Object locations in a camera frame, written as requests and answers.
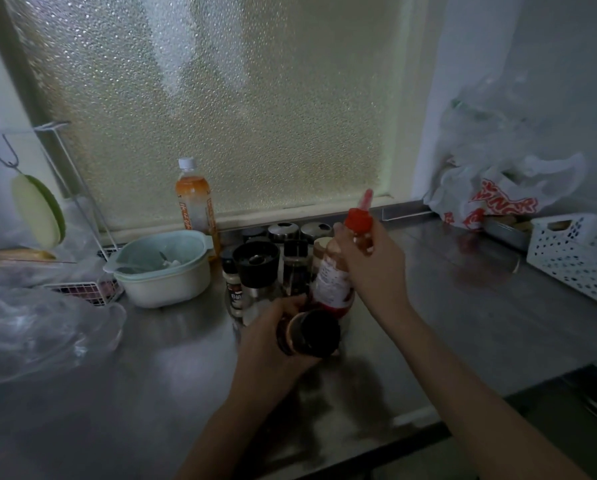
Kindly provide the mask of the large black lidded jar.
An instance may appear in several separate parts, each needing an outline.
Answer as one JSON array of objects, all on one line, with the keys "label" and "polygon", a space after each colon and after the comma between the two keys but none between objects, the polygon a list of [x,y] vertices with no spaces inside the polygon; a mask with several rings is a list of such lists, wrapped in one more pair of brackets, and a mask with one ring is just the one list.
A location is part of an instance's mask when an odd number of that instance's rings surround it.
[{"label": "large black lidded jar", "polygon": [[251,239],[233,252],[241,281],[242,323],[255,321],[282,292],[278,282],[279,248],[269,240]]}]

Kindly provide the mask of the orange drink bottle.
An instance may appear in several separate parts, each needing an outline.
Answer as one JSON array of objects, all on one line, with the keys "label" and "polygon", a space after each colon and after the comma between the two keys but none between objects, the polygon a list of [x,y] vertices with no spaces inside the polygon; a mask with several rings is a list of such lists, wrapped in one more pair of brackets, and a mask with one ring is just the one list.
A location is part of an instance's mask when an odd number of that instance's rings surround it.
[{"label": "orange drink bottle", "polygon": [[209,235],[213,241],[210,259],[220,254],[220,238],[214,217],[211,187],[198,169],[193,157],[178,160],[181,171],[175,183],[175,193],[181,209],[183,225],[186,230],[194,230]]}]

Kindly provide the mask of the person's left forearm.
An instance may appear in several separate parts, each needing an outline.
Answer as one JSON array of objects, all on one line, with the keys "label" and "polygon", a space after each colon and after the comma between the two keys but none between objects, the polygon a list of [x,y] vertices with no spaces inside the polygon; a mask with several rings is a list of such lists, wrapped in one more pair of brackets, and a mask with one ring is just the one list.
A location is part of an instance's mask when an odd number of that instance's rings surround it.
[{"label": "person's left forearm", "polygon": [[237,363],[225,402],[208,420],[174,480],[230,480],[266,418],[319,361],[307,356]]}]

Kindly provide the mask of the yellow sponge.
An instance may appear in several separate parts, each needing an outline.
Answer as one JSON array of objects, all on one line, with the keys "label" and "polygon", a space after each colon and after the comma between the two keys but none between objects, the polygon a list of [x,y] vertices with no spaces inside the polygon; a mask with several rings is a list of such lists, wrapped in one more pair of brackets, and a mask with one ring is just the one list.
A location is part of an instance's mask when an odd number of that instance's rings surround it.
[{"label": "yellow sponge", "polygon": [[0,250],[0,266],[12,263],[47,263],[55,262],[56,257],[49,251],[31,248],[11,248]]}]

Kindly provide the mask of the green and white sponge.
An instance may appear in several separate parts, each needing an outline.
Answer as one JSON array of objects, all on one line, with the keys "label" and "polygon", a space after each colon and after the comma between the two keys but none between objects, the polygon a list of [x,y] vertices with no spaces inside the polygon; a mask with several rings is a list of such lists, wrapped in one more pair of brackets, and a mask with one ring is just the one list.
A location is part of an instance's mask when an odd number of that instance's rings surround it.
[{"label": "green and white sponge", "polygon": [[52,250],[59,246],[67,227],[54,194],[36,177],[22,173],[11,180],[10,188],[17,212],[39,247]]}]

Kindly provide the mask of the crumpled clear plastic bag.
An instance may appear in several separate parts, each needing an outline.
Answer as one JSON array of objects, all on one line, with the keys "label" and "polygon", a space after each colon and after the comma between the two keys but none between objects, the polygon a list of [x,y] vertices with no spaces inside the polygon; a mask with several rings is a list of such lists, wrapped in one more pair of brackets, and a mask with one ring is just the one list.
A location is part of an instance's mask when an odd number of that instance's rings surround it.
[{"label": "crumpled clear plastic bag", "polygon": [[531,101],[529,81],[527,71],[485,76],[451,99],[439,138],[447,164],[488,168],[526,154],[544,124]]}]

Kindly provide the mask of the person's left hand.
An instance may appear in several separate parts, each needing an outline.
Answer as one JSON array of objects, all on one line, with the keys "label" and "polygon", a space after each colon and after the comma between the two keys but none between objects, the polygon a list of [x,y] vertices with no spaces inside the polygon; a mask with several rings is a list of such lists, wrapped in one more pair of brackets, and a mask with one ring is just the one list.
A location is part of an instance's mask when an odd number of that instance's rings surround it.
[{"label": "person's left hand", "polygon": [[273,408],[320,362],[313,356],[285,355],[277,345],[278,322],[271,321],[270,305],[241,334],[230,397]]}]

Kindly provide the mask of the white mixing bowl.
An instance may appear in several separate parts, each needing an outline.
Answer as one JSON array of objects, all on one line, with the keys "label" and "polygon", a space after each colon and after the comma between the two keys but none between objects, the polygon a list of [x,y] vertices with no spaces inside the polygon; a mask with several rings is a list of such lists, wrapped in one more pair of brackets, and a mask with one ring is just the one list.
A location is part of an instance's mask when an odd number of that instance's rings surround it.
[{"label": "white mixing bowl", "polygon": [[197,298],[211,283],[211,267],[203,261],[194,267],[180,266],[172,273],[158,272],[153,277],[136,276],[115,279],[121,284],[129,302],[136,307],[153,309],[176,305]]}]

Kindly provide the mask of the white perforated plastic basket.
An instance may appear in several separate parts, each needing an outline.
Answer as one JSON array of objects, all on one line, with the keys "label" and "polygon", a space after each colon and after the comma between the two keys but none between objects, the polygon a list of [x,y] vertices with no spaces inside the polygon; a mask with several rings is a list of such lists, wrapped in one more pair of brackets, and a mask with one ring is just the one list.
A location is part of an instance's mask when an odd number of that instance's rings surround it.
[{"label": "white perforated plastic basket", "polygon": [[597,301],[597,214],[532,220],[527,263]]}]

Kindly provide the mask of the person's right hand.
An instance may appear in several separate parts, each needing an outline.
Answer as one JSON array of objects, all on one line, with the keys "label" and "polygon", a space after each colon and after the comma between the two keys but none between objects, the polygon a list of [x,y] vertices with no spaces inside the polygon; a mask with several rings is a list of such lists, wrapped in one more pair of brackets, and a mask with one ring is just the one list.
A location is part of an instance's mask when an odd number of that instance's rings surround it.
[{"label": "person's right hand", "polygon": [[371,255],[361,252],[360,276],[351,281],[370,314],[386,328],[411,308],[406,257],[380,222],[373,222],[371,234],[374,250]]}]

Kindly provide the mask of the brown lidded jar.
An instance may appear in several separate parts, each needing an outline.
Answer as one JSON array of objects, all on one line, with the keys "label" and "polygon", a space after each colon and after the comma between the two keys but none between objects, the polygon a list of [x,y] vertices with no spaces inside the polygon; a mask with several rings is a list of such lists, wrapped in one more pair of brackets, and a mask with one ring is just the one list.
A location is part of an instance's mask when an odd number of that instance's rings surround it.
[{"label": "brown lidded jar", "polygon": [[326,248],[329,242],[333,238],[328,237],[320,237],[316,239],[313,243],[313,254],[312,254],[312,262],[311,262],[311,282],[314,282],[317,278],[319,273],[320,265],[324,256],[326,254]]}]

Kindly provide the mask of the metal tray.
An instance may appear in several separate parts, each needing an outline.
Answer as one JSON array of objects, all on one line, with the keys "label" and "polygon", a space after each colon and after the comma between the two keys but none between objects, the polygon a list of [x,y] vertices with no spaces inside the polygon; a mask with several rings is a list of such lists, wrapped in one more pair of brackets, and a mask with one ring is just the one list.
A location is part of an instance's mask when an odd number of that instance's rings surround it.
[{"label": "metal tray", "polygon": [[482,222],[482,230],[495,240],[517,251],[527,253],[533,224],[527,216],[486,216]]}]

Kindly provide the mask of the dark square glass jar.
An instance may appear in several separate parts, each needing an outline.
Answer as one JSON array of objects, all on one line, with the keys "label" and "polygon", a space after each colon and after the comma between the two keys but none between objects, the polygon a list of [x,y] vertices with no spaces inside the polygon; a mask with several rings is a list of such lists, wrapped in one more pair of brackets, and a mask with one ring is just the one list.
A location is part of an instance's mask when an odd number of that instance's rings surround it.
[{"label": "dark square glass jar", "polygon": [[286,241],[283,249],[282,290],[285,296],[307,294],[310,288],[309,246],[306,241]]}]

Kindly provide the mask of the chrome lidded jar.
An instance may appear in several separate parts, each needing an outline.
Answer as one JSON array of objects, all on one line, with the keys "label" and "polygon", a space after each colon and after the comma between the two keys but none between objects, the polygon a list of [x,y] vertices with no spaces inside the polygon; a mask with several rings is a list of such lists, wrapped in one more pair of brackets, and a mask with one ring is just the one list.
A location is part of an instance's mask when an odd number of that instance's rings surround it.
[{"label": "chrome lidded jar", "polygon": [[280,222],[268,227],[267,237],[274,244],[284,245],[287,241],[300,240],[301,229],[296,223]]},{"label": "chrome lidded jar", "polygon": [[333,237],[334,230],[331,225],[320,222],[309,222],[301,226],[301,240],[314,244],[321,238]]}]

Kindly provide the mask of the red capped sauce bottle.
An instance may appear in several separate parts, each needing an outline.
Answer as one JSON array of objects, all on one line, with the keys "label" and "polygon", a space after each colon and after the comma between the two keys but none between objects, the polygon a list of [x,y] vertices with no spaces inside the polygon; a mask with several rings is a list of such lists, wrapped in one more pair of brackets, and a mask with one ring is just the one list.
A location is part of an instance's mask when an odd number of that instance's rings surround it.
[{"label": "red capped sauce bottle", "polygon": [[[374,218],[370,214],[373,197],[373,190],[367,189],[356,207],[349,209],[343,222],[355,246],[364,255],[371,255],[374,250],[371,234]],[[319,272],[311,288],[311,301],[340,319],[351,308],[355,295],[347,262],[340,245],[332,238],[325,247]]]}]

